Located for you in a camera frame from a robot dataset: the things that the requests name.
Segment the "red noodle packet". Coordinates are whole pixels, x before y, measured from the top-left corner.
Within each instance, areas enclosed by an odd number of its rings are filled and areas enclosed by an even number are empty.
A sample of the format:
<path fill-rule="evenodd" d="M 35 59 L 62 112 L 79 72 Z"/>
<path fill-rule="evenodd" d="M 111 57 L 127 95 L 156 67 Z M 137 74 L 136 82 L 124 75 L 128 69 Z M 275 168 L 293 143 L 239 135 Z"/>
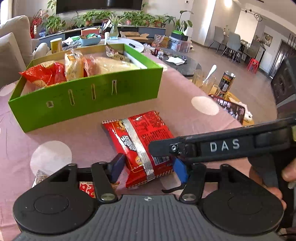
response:
<path fill-rule="evenodd" d="M 149 152 L 150 142 L 173 137 L 158 112 L 153 110 L 122 120 L 105 120 L 102 125 L 109 132 L 117 152 L 126 155 L 125 164 L 129 169 L 126 188 L 173 173 L 171 157 L 153 157 Z"/>

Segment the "red orange snack bag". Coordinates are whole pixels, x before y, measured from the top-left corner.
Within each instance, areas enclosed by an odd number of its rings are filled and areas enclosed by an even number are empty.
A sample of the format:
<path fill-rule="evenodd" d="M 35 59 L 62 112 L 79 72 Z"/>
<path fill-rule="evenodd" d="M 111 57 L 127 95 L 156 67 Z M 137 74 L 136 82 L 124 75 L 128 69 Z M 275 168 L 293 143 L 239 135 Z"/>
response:
<path fill-rule="evenodd" d="M 20 72 L 20 75 L 41 88 L 66 82 L 65 65 L 55 61 L 46 61 L 32 66 Z"/>

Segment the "glass cup with spoon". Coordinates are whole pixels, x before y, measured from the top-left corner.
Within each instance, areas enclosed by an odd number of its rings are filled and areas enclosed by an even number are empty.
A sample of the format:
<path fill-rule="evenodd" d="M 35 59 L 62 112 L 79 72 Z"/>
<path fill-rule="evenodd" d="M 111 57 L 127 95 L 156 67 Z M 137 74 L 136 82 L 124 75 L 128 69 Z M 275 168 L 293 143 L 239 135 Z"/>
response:
<path fill-rule="evenodd" d="M 213 65 L 208 74 L 205 74 L 201 69 L 196 69 L 192 83 L 199 87 L 203 92 L 209 94 L 213 85 L 216 82 L 216 78 L 213 73 L 216 71 L 217 65 Z"/>

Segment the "black drink can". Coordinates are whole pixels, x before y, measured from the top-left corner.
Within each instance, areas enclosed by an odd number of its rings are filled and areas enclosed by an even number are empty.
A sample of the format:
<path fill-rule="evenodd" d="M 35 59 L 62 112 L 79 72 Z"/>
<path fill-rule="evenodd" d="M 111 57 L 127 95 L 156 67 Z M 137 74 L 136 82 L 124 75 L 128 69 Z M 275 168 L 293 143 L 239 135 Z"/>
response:
<path fill-rule="evenodd" d="M 225 95 L 228 93 L 228 91 L 231 88 L 231 85 L 233 84 L 233 81 L 235 79 L 235 74 L 230 72 L 230 71 L 225 71 L 220 83 L 219 83 L 219 88 L 220 88 L 220 92 L 219 92 L 219 97 L 224 98 Z"/>

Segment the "pink polka dot tablecloth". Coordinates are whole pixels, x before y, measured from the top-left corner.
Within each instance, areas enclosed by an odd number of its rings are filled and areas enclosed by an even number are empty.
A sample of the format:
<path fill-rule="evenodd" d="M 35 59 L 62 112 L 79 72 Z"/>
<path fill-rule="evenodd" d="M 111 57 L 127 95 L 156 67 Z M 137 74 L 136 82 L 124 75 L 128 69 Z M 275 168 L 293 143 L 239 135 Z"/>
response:
<path fill-rule="evenodd" d="M 54 172 L 70 162 L 88 167 L 98 161 L 110 161 L 116 155 L 103 121 L 155 110 L 176 137 L 240 126 L 170 67 L 164 67 L 156 99 L 84 115 L 29 133 L 22 131 L 8 104 L 15 86 L 11 83 L 1 87 L 1 240 L 12 240 L 19 234 L 13 204 L 32 187 L 37 170 Z"/>

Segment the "dark round side table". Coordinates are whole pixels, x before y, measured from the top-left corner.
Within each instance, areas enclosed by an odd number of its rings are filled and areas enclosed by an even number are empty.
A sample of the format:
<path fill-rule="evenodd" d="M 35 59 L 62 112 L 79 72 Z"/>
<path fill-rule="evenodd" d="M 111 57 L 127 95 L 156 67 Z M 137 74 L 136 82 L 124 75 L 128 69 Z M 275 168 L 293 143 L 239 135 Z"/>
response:
<path fill-rule="evenodd" d="M 184 77 L 193 77 L 196 70 L 201 70 L 201 65 L 194 59 L 188 57 L 185 53 L 176 52 L 171 49 L 161 48 L 159 50 L 154 49 L 150 52 L 157 56 L 168 66 L 174 68 Z"/>

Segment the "green cardboard box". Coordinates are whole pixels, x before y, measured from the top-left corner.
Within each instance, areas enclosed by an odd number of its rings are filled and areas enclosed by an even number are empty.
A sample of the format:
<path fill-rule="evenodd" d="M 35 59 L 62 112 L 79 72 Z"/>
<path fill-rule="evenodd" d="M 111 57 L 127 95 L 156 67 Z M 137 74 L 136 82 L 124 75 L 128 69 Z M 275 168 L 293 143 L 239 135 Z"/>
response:
<path fill-rule="evenodd" d="M 113 44 L 136 70 L 80 78 L 22 94 L 21 77 L 8 101 L 24 132 L 117 106 L 157 98 L 163 68 L 126 44 Z"/>

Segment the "white round coffee table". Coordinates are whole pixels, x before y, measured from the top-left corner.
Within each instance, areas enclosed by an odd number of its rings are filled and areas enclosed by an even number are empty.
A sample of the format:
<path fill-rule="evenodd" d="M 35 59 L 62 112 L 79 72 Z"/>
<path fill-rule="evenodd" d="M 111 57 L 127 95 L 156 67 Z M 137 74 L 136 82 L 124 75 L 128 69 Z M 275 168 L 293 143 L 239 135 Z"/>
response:
<path fill-rule="evenodd" d="M 142 53 L 144 51 L 144 45 L 136 40 L 132 40 L 132 39 L 126 39 L 126 38 L 118 38 L 117 40 L 110 40 L 110 39 L 102 39 L 99 42 L 99 45 L 105 45 L 105 44 L 125 44 L 125 45 L 129 45 L 129 43 L 135 45 L 136 47 L 134 48 L 136 51 L 138 51 L 139 53 Z"/>

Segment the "grey dining chair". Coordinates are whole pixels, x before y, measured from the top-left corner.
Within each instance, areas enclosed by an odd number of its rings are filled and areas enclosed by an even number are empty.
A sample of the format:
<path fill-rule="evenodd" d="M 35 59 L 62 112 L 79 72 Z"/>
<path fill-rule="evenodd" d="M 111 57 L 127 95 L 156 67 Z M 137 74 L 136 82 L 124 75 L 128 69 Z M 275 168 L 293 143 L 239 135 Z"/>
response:
<path fill-rule="evenodd" d="M 232 55 L 232 61 L 234 61 L 234 59 L 238 57 L 238 62 L 240 63 L 242 54 L 243 54 L 240 51 L 240 48 L 241 48 L 240 36 L 236 33 L 230 32 L 228 37 L 228 42 L 226 44 L 226 48 L 221 54 L 221 56 L 223 56 L 226 51 L 228 52 L 233 51 L 234 53 Z"/>

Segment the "cardboard box on floor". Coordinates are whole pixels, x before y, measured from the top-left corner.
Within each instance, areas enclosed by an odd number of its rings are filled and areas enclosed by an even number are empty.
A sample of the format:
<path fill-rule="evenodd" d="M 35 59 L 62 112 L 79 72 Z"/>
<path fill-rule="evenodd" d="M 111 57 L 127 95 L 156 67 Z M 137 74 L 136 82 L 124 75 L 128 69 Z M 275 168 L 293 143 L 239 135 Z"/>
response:
<path fill-rule="evenodd" d="M 149 34 L 140 34 L 139 32 L 123 32 L 120 31 L 122 38 L 136 40 L 138 42 L 147 42 Z"/>

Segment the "yellow can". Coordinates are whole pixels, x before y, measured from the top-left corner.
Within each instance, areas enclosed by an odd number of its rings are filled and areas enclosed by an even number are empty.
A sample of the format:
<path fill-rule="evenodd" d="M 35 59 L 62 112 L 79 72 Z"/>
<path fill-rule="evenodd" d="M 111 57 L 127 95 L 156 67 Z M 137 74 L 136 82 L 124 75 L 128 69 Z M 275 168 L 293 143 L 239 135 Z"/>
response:
<path fill-rule="evenodd" d="M 51 44 L 51 52 L 52 54 L 54 53 L 59 53 L 63 51 L 62 48 L 62 38 L 56 38 L 50 41 Z"/>

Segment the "beige sofa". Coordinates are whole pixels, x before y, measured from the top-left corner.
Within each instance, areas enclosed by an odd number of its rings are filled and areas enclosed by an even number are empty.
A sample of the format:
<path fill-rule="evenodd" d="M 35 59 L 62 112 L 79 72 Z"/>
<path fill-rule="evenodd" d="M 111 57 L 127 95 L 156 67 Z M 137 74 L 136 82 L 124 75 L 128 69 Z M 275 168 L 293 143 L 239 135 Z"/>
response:
<path fill-rule="evenodd" d="M 49 51 L 47 43 L 30 36 L 27 16 L 16 16 L 1 24 L 1 87 L 20 78 L 29 63 L 44 57 Z"/>

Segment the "wall television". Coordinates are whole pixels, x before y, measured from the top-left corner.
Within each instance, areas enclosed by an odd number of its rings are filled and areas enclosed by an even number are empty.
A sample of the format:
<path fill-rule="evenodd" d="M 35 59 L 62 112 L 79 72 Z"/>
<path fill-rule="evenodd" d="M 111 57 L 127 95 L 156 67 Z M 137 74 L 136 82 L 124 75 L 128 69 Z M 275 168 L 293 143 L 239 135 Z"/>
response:
<path fill-rule="evenodd" d="M 88 9 L 141 10 L 142 0 L 57 0 L 56 13 Z"/>

